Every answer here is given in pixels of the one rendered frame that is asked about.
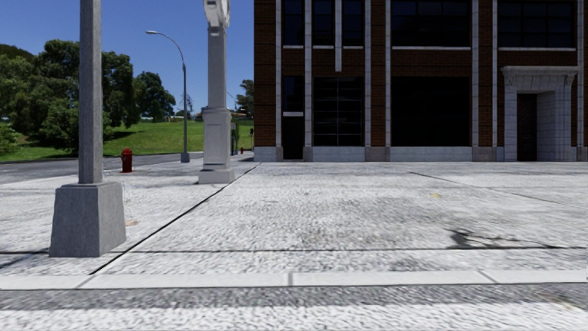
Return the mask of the grey street lamp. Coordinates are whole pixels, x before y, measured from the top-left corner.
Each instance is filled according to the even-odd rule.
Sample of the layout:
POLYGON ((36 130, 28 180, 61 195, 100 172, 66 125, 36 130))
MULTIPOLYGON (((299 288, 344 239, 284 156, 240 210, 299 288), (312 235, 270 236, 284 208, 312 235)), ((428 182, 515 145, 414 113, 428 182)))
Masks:
POLYGON ((181 163, 188 163, 191 161, 189 152, 188 152, 188 110, 187 110, 187 84, 186 84, 186 66, 185 66, 185 58, 183 55, 183 52, 180 48, 180 46, 178 45, 178 43, 171 37, 169 37, 168 35, 161 33, 159 31, 152 31, 152 30, 147 30, 145 31, 146 34, 155 34, 155 35, 161 35, 165 38, 167 38, 168 40, 170 40, 178 49, 178 52, 181 56, 181 66, 182 66, 182 74, 183 74, 183 94, 182 94, 182 99, 183 99, 183 151, 181 152, 180 155, 180 162, 181 163))

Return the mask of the red brick building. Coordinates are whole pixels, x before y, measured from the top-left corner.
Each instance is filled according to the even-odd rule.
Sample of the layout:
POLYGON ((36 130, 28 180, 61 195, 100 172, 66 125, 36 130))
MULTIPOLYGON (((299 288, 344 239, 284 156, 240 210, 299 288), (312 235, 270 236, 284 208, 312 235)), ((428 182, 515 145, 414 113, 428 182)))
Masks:
POLYGON ((588 161, 588 0, 254 0, 260 162, 588 161))

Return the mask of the trees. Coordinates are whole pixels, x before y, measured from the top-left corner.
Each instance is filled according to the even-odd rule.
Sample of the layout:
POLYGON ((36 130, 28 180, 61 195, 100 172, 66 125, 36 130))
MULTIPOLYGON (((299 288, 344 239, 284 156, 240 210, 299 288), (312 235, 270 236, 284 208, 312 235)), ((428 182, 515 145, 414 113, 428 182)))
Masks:
MULTIPOLYGON (((103 138, 147 116, 171 116, 175 98, 158 74, 134 74, 130 57, 114 51, 101 56, 103 138)), ((50 40, 33 55, 0 44, 0 156, 18 148, 25 137, 37 146, 77 152, 79 144, 80 45, 50 40)))

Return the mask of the tree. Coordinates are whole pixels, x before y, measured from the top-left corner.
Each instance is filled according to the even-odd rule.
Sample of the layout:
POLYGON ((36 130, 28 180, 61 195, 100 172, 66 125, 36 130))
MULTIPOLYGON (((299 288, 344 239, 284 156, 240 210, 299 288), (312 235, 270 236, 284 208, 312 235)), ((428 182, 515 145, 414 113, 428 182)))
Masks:
POLYGON ((250 118, 254 117, 254 81, 242 80, 240 87, 244 94, 238 94, 236 101, 238 111, 247 114, 250 118))

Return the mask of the grey street clock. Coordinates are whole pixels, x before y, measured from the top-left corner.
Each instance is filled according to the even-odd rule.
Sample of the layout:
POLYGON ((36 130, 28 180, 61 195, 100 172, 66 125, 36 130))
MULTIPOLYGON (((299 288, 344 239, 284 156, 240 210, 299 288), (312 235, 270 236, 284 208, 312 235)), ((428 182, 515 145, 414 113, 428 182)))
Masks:
POLYGON ((234 180, 230 166, 230 113, 226 105, 226 30, 230 0, 203 0, 208 23, 208 103, 204 118, 204 158, 198 183, 226 184, 234 180))

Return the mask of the grey pole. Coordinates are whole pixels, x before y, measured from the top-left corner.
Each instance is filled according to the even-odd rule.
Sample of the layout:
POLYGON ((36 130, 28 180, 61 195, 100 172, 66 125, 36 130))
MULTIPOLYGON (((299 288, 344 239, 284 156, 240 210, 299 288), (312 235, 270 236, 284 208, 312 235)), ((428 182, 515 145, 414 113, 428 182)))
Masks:
POLYGON ((80 0, 78 182, 56 191, 51 257, 100 257, 126 240, 123 188, 103 179, 101 0, 80 0))

